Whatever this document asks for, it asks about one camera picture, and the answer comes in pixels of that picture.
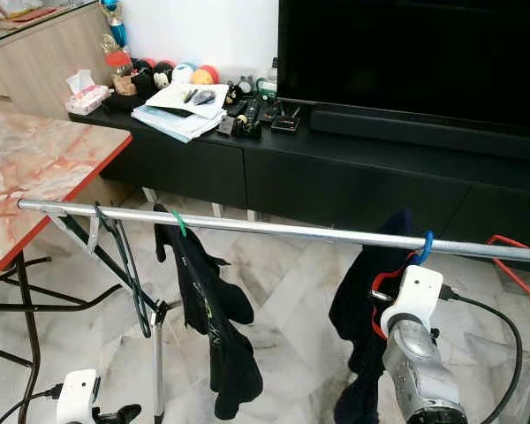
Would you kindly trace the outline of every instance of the white ball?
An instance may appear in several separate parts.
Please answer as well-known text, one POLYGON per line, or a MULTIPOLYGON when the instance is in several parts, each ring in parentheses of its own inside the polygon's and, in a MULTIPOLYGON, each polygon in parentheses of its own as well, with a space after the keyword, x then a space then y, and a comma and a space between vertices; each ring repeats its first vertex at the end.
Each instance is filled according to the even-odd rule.
POLYGON ((176 82, 184 82, 188 84, 191 82, 193 72, 194 69, 188 64, 178 64, 175 69, 173 69, 172 79, 176 82))

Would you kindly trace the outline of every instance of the cabinet drawer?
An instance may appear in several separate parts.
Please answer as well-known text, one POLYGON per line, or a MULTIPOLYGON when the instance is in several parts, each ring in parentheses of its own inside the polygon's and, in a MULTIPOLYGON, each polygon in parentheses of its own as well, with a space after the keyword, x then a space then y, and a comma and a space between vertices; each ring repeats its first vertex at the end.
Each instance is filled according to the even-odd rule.
POLYGON ((247 207, 331 226, 343 183, 337 165, 293 155, 245 151, 247 207))
POLYGON ((493 234, 530 246, 530 195, 474 187, 443 237, 484 243, 493 234))
POLYGON ((104 178, 246 208, 241 148, 133 130, 132 142, 102 172, 104 178))
POLYGON ((401 209, 410 209, 413 235, 439 237, 466 196, 468 186, 441 179, 366 168, 345 168, 336 227, 375 231, 401 209))

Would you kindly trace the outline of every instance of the silver metal bar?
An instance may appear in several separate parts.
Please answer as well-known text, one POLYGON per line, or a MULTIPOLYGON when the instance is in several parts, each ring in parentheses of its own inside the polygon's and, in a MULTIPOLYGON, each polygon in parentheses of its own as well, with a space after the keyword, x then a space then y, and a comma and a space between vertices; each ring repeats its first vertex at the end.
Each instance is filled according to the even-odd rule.
POLYGON ((395 300, 389 296, 388 294, 385 294, 385 293, 381 293, 380 291, 377 291, 377 290, 372 290, 369 292, 369 295, 374 298, 374 299, 378 299, 378 300, 382 300, 383 302, 389 302, 389 303, 393 303, 395 300))
MULTIPOLYGON (((51 214, 57 210, 66 214, 79 216, 95 216, 95 209, 91 205, 66 203, 61 201, 36 201, 22 199, 19 201, 22 209, 39 210, 51 214)), ((136 210, 126 208, 101 207, 100 210, 109 218, 142 221, 146 223, 177 224, 177 218, 172 214, 136 210)), ((255 223, 236 219, 214 218, 210 216, 182 216, 186 225, 191 227, 211 228, 215 230, 257 232, 262 234, 276 234, 281 236, 298 236, 311 239, 328 239, 373 245, 383 247, 397 247, 409 250, 420 250, 424 247, 424 238, 393 236, 372 232, 342 231, 328 228, 300 227, 295 225, 281 225, 278 223, 255 223)), ((530 249, 508 246, 491 246, 478 243, 464 243, 448 240, 434 240, 432 252, 441 254, 461 254, 481 258, 498 258, 513 261, 530 262, 530 249)))
POLYGON ((151 315, 153 333, 153 411, 156 424, 162 422, 165 402, 163 400, 163 321, 157 320, 157 313, 151 315))

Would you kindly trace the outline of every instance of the robotic arm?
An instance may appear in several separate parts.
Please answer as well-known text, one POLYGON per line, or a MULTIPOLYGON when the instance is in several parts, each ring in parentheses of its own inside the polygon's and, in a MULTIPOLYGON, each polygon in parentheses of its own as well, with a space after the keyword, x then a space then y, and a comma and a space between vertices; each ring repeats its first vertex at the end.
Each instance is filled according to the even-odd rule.
POLYGON ((407 267, 397 300, 381 317, 388 337, 382 362, 407 424, 467 424, 458 386, 442 364, 430 328, 442 281, 438 272, 407 267))
POLYGON ((96 377, 93 369, 67 374, 57 403, 57 424, 129 424, 140 414, 139 405, 126 405, 117 413, 100 414, 99 407, 92 407, 99 388, 100 377, 96 377))

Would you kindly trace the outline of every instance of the white stand leg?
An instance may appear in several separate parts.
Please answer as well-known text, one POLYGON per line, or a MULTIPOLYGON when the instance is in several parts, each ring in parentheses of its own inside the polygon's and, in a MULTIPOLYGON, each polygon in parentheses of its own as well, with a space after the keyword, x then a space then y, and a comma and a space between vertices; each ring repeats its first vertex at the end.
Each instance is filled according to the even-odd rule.
POLYGON ((157 201, 157 193, 153 188, 142 187, 141 190, 143 190, 143 195, 147 201, 152 201, 154 203, 157 201))
POLYGON ((251 209, 247 210, 247 221, 256 222, 257 221, 257 212, 251 209))
POLYGON ((212 213, 216 218, 223 217, 223 205, 220 203, 212 203, 212 213))
POLYGON ((161 327, 163 322, 157 320, 157 313, 153 312, 151 315, 151 323, 153 325, 153 411, 154 423, 161 424, 163 422, 164 414, 164 400, 163 400, 163 339, 161 335, 161 327))

